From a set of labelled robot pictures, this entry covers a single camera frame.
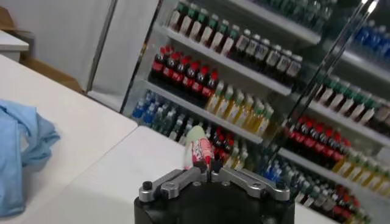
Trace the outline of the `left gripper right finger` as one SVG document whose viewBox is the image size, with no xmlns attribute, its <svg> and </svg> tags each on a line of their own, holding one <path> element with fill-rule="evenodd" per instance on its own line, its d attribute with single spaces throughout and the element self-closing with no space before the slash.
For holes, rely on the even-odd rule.
<svg viewBox="0 0 390 224">
<path fill-rule="evenodd" d="M 271 198 L 274 201 L 288 201 L 290 189 L 247 169 L 236 170 L 222 167 L 218 161 L 211 162 L 211 182 L 224 188 L 237 187 L 249 197 L 261 200 Z"/>
</svg>

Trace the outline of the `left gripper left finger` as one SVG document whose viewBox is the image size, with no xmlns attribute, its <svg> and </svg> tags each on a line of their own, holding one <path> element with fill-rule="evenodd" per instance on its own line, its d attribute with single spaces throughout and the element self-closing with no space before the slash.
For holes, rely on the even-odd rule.
<svg viewBox="0 0 390 224">
<path fill-rule="evenodd" d="M 168 200 L 177 198 L 180 191 L 193 182 L 206 182 L 210 165 L 205 161 L 196 162 L 189 169 L 174 169 L 155 181 L 144 181 L 138 191 L 138 199 L 144 203 L 155 201 L 164 196 Z"/>
</svg>

